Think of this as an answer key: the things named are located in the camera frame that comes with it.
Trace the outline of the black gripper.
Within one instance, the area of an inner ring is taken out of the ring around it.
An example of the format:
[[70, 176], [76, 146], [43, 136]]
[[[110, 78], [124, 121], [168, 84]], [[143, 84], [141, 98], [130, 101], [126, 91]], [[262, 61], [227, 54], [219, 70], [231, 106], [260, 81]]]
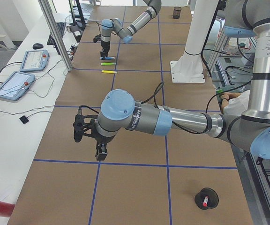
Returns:
[[96, 160], [97, 161], [104, 161], [108, 155], [107, 152], [107, 144], [113, 140], [115, 135], [107, 137], [101, 135], [99, 132], [95, 133], [95, 140], [97, 141], [96, 144]]
[[108, 52], [110, 51], [110, 41], [101, 41], [102, 51], [100, 52], [101, 58], [108, 57]]

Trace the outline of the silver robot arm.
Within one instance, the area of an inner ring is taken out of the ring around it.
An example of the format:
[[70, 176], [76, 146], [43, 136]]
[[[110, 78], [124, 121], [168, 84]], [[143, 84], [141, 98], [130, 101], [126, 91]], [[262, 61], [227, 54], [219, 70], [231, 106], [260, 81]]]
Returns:
[[120, 128], [166, 135], [171, 128], [208, 134], [253, 155], [270, 159], [270, 0], [230, 0], [225, 33], [229, 37], [257, 37], [247, 109], [239, 116], [156, 108], [139, 103], [125, 90], [110, 91], [94, 122], [97, 160], [107, 156], [106, 145]]
[[100, 57], [104, 60], [110, 51], [111, 34], [114, 32], [123, 43], [128, 44], [132, 41], [133, 35], [144, 27], [150, 20], [155, 18], [161, 10], [161, 0], [144, 0], [147, 9], [138, 16], [129, 26], [123, 28], [119, 19], [103, 19], [101, 22], [101, 46]]

